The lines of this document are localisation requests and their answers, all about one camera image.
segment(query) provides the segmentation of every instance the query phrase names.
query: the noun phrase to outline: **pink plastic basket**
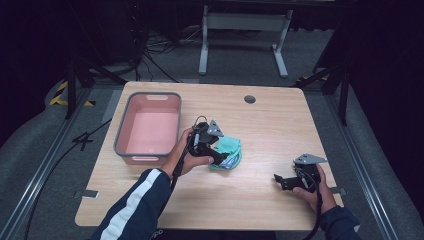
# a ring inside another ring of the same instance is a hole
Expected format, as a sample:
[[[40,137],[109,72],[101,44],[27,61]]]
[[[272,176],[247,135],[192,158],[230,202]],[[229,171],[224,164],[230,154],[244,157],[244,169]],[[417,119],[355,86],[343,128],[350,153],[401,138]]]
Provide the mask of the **pink plastic basket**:
[[[127,164],[163,164],[178,141],[180,114],[177,93],[132,94],[115,139],[115,152]]]

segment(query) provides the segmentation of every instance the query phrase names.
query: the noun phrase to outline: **white stripe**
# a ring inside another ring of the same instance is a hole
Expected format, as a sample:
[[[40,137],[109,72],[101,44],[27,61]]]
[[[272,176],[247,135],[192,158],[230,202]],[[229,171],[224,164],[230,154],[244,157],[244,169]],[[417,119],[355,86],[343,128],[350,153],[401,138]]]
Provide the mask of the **white stripe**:
[[[134,190],[134,192],[131,193],[130,197],[127,199],[127,205],[125,206],[125,208],[121,209],[118,213],[116,213],[112,217],[107,228],[103,230],[102,236],[100,239],[112,240],[112,239],[118,239],[121,236],[125,225],[127,224],[128,220],[131,218],[131,216],[134,214],[138,204],[140,203],[140,200],[143,198],[146,192],[149,191],[149,189],[152,187],[153,183],[155,182],[156,178],[160,175],[160,173],[161,171],[159,171],[158,169],[153,169],[149,173],[146,180],[142,184],[140,184]]]

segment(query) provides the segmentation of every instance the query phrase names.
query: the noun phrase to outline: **sleeve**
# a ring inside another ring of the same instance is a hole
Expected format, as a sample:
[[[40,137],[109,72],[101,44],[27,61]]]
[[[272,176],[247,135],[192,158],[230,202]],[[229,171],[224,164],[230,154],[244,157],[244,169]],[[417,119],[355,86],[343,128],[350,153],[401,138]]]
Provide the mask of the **sleeve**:
[[[321,218],[321,229],[325,231],[325,239],[337,240],[361,239],[357,234],[360,223],[347,208],[336,206],[328,210]]]
[[[168,175],[159,169],[146,170],[109,209],[91,239],[150,239],[170,195]]]

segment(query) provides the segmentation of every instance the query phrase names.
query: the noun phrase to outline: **person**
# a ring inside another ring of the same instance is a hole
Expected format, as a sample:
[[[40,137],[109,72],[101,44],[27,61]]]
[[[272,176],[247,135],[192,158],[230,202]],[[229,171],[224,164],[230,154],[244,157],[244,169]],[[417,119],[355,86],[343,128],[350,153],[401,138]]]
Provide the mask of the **person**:
[[[192,128],[183,132],[171,150],[167,161],[160,168],[148,169],[141,174],[128,192],[109,209],[91,239],[156,239],[157,235],[161,233],[156,231],[158,218],[171,195],[172,173],[187,144],[187,138],[192,132]],[[182,175],[194,167],[208,165],[212,162],[213,158],[210,156],[194,157],[188,153],[184,158]],[[359,239],[353,230],[354,226],[359,225],[359,221],[349,210],[337,206],[333,194],[325,182],[324,171],[318,164],[317,167],[322,179],[319,186],[323,199],[321,228],[325,231],[326,239]],[[294,188],[293,193],[307,201],[316,211],[316,194],[309,193],[302,188]],[[197,233],[203,234],[203,237],[197,239],[229,239],[228,236],[232,234],[238,235],[237,239],[240,239],[240,234],[234,234],[234,232],[228,232],[227,237],[220,231],[197,231]],[[246,236],[250,237],[249,239],[269,239],[269,233],[266,231],[256,232],[257,237],[251,233]]]

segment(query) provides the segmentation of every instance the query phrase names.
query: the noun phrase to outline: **hand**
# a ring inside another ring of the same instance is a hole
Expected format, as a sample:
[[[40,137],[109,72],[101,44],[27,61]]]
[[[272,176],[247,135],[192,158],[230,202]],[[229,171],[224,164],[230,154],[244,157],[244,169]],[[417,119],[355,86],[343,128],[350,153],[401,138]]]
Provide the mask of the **hand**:
[[[330,188],[327,186],[324,170],[321,168],[319,164],[317,164],[317,169],[319,172],[319,176],[321,177],[321,183],[319,184],[319,191],[322,195],[322,207],[321,214],[324,214],[328,210],[337,206],[336,200],[334,199],[333,193]],[[316,191],[314,193],[310,193],[303,188],[295,187],[293,188],[293,193],[307,201],[314,212],[317,211],[317,194]]]
[[[185,146],[187,145],[187,139],[190,133],[193,132],[192,128],[186,129],[181,135],[180,140],[178,140],[177,144],[175,144],[174,148],[172,148],[169,153],[168,159],[162,165],[161,169],[168,174],[169,178],[172,180],[172,173],[174,172],[175,166],[178,163],[178,160],[181,157],[181,154],[184,151]],[[181,175],[188,173],[191,169],[200,165],[208,165],[213,163],[213,158],[210,156],[202,156],[202,157],[193,157],[190,153],[184,158],[184,166],[181,172]]]

